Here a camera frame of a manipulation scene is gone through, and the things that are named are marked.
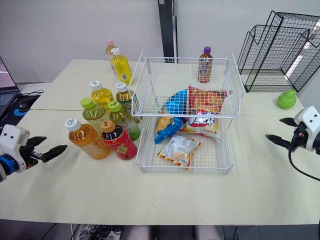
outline green pear toy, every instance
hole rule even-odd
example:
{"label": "green pear toy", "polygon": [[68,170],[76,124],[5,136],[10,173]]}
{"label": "green pear toy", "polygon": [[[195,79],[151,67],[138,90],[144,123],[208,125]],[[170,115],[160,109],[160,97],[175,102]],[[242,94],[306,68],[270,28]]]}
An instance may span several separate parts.
{"label": "green pear toy", "polygon": [[297,92],[294,89],[285,91],[284,93],[280,94],[276,103],[282,109],[289,109],[293,107],[296,103],[296,100],[297,100],[296,93]]}

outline laptop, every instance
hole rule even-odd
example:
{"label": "laptop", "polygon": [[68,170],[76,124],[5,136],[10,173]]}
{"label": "laptop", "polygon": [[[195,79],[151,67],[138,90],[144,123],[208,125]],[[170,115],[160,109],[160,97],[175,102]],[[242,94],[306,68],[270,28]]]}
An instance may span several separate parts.
{"label": "laptop", "polygon": [[0,57],[0,118],[20,93]]}

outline white wire basket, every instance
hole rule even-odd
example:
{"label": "white wire basket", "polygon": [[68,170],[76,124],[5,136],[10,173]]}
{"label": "white wire basket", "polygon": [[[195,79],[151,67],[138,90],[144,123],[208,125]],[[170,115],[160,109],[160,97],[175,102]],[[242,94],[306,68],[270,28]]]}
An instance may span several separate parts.
{"label": "white wire basket", "polygon": [[[140,62],[142,54],[132,76],[136,85],[131,85],[132,80],[129,85],[129,89],[133,90],[132,115],[144,116],[140,123],[142,132],[136,155],[137,166],[142,172],[227,174],[234,165],[234,155],[227,129],[229,127],[225,127],[226,119],[239,118],[241,99],[245,93],[234,56],[232,55],[231,59],[212,58],[210,81],[200,83],[200,58],[146,57],[144,62]],[[214,116],[218,119],[221,131],[220,142],[196,134],[176,133],[202,143],[194,151],[190,166],[181,167],[157,155],[170,137],[155,144],[155,129],[157,117],[201,117],[198,112],[190,112],[188,107],[184,112],[179,111],[179,114],[163,111],[170,97],[188,89],[188,86],[201,90],[226,91],[231,94],[224,99],[220,112]]]}
{"label": "white wire basket", "polygon": [[157,118],[148,117],[145,120],[147,126],[142,131],[135,159],[137,166],[142,172],[227,174],[234,165],[233,147],[228,130],[224,126],[225,119],[218,119],[221,130],[221,142],[196,134],[186,132],[176,133],[202,143],[194,151],[189,167],[177,166],[172,161],[157,155],[169,142],[170,137],[167,137],[159,144],[155,144]]}
{"label": "white wire basket", "polygon": [[198,81],[200,58],[198,57],[146,57],[141,71],[138,73],[136,86],[129,86],[133,90],[133,99],[136,99],[132,102],[132,115],[199,117],[199,114],[189,112],[187,109],[184,112],[179,111],[179,114],[163,113],[162,111],[164,104],[172,95],[188,89],[188,86],[193,86],[201,90],[231,93],[224,99],[223,104],[219,106],[220,112],[215,117],[239,118],[240,103],[245,89],[234,56],[231,59],[210,59],[212,60],[210,81],[208,83],[200,83]]}

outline stacked wire basket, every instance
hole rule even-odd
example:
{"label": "stacked wire basket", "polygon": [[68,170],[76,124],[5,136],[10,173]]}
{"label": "stacked wire basket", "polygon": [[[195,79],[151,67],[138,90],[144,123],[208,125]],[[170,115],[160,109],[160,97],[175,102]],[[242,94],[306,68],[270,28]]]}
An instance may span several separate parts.
{"label": "stacked wire basket", "polygon": [[320,67],[320,16],[271,11],[248,31],[237,62],[247,92],[299,92]]}
{"label": "stacked wire basket", "polygon": [[[200,58],[145,57],[140,62],[139,59],[132,78],[136,85],[129,88],[133,90],[132,115],[143,117],[143,130],[136,157],[136,164],[143,172],[226,174],[234,165],[227,126],[230,126],[232,119],[240,116],[244,86],[233,56],[231,59],[212,58],[209,83],[198,82],[199,60]],[[202,90],[232,91],[232,94],[225,98],[220,113],[215,116],[219,118],[221,142],[196,134],[178,133],[202,143],[195,150],[191,165],[181,167],[157,156],[170,137],[155,144],[155,129],[158,117],[201,117],[187,110],[178,114],[162,113],[165,102],[175,93],[188,89],[189,85]]]}

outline chip bag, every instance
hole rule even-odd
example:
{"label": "chip bag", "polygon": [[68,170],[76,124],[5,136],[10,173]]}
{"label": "chip bag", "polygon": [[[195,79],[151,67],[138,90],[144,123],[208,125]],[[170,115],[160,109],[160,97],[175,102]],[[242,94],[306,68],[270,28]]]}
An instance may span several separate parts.
{"label": "chip bag", "polygon": [[229,92],[226,90],[201,90],[193,86],[189,86],[188,90],[189,110],[193,113],[198,110],[215,114],[220,113],[225,98],[232,93],[231,90]]}
{"label": "chip bag", "polygon": [[170,160],[180,167],[189,167],[194,155],[194,151],[202,143],[184,136],[173,135],[170,141],[164,145],[157,154],[163,159]]}
{"label": "chip bag", "polygon": [[[161,114],[185,114],[187,111],[188,90],[178,91],[164,104]],[[161,116],[158,117],[155,127],[154,143],[159,144],[165,138],[175,134],[185,123],[184,117]]]}
{"label": "chip bag", "polygon": [[188,87],[189,110],[192,114],[199,116],[189,117],[186,124],[179,130],[191,134],[208,136],[221,141],[221,130],[219,127],[218,115],[223,107],[225,98],[232,93],[226,90],[201,90],[193,86]]}
{"label": "chip bag", "polygon": [[185,125],[179,130],[202,136],[208,136],[221,141],[221,131],[218,124],[218,118],[215,118],[215,113],[205,112],[201,109],[197,111],[199,116],[189,117]]}

